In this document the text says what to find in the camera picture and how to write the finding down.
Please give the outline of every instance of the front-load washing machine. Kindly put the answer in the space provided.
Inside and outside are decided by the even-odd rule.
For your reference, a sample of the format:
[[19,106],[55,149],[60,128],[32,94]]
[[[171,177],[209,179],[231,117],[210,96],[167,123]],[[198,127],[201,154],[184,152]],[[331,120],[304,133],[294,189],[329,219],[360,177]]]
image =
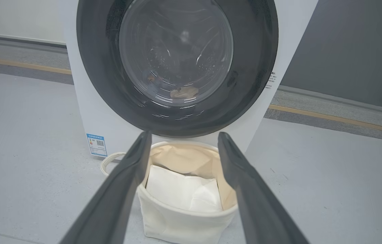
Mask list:
[[318,0],[66,0],[65,38],[90,153],[152,142],[246,151]]

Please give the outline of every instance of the gray floor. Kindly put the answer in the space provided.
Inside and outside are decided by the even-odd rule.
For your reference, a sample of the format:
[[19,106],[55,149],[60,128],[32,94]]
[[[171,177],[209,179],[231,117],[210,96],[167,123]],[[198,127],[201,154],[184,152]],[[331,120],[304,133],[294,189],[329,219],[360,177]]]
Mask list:
[[286,111],[279,111],[268,109],[265,118],[274,119],[279,121],[293,122],[302,125],[310,125],[319,128],[325,128],[336,131],[343,131],[360,136],[368,136],[382,139],[382,131],[359,125],[352,125],[348,123],[333,121],[329,119],[321,119],[312,116],[306,116],[297,113],[289,113]]
[[[311,244],[382,243],[382,140],[263,119],[246,156]],[[0,74],[0,243],[56,244],[99,165],[72,85]],[[137,198],[124,243],[165,243],[144,236]],[[237,216],[219,243],[245,243]]]
[[65,48],[0,40],[0,60],[70,69]]
[[0,65],[0,74],[22,76],[22,77],[28,77],[28,78],[34,78],[34,79],[42,79],[47,81],[73,85],[72,75],[60,74],[60,73],[31,69],[31,68],[21,68],[21,67],[9,66],[9,65]]
[[271,104],[382,126],[382,112],[278,90]]

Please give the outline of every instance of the yellow stripe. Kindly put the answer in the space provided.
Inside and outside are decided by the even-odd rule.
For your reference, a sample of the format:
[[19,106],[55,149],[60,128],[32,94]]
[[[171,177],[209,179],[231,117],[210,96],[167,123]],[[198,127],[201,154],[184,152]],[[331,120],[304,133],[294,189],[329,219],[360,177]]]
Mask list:
[[42,70],[42,71],[49,71],[49,72],[54,72],[54,73],[66,74],[66,75],[72,74],[70,72],[70,70],[64,69],[64,68],[53,68],[53,67],[48,67],[48,66],[30,64],[30,63],[22,63],[22,62],[14,62],[14,61],[9,61],[9,60],[0,60],[0,64],[1,65],[21,67],[21,68],[31,68],[31,69],[37,69],[37,70]]
[[279,111],[285,111],[285,112],[290,112],[290,113],[296,113],[296,114],[302,114],[302,115],[306,115],[306,116],[321,118],[321,119],[329,119],[329,120],[343,122],[343,123],[352,124],[352,125],[364,126],[364,127],[368,127],[368,128],[377,129],[377,130],[382,131],[381,125],[375,125],[375,124],[362,122],[362,121],[358,121],[358,120],[345,119],[345,118],[341,118],[341,117],[325,115],[325,114],[315,113],[315,112],[310,112],[310,111],[304,111],[304,110],[299,110],[296,108],[287,108],[287,107],[282,107],[282,106],[278,106],[278,105],[270,105],[269,108],[279,110]]
[[[9,60],[0,60],[0,64],[1,65],[21,67],[21,68],[31,68],[31,69],[49,71],[49,72],[55,72],[55,73],[60,73],[60,74],[66,74],[66,75],[72,74],[71,71],[68,69],[53,68],[53,67],[48,67],[48,66],[22,63],[22,62],[14,62],[14,61],[9,61]],[[374,125],[371,123],[362,122],[362,121],[358,121],[358,120],[345,119],[345,118],[341,118],[341,117],[325,115],[325,114],[320,114],[320,113],[315,113],[315,112],[310,112],[310,111],[304,111],[304,110],[299,110],[296,108],[287,108],[287,107],[282,107],[282,106],[278,106],[278,105],[270,105],[269,108],[279,110],[279,111],[285,111],[285,112],[290,112],[290,113],[296,113],[296,114],[302,114],[302,115],[306,115],[306,116],[321,118],[321,119],[329,119],[329,120],[343,122],[343,123],[347,123],[347,124],[351,124],[351,125],[364,126],[364,127],[368,127],[368,128],[377,129],[377,130],[382,131],[381,125]]]

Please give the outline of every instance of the folded cloth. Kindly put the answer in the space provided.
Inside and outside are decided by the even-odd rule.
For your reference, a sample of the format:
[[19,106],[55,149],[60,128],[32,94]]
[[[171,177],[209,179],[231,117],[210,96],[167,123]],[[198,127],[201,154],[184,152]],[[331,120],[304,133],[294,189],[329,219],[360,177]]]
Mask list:
[[222,211],[216,179],[184,176],[151,165],[146,190],[154,198],[171,207],[202,213]]

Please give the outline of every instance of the washing machine drum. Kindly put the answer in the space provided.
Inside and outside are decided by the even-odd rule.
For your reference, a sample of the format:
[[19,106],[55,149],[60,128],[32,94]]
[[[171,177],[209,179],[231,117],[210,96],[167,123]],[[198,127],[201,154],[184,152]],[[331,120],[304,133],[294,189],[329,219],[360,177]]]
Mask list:
[[186,138],[229,125],[259,97],[278,46],[273,0],[80,0],[93,86],[120,117]]

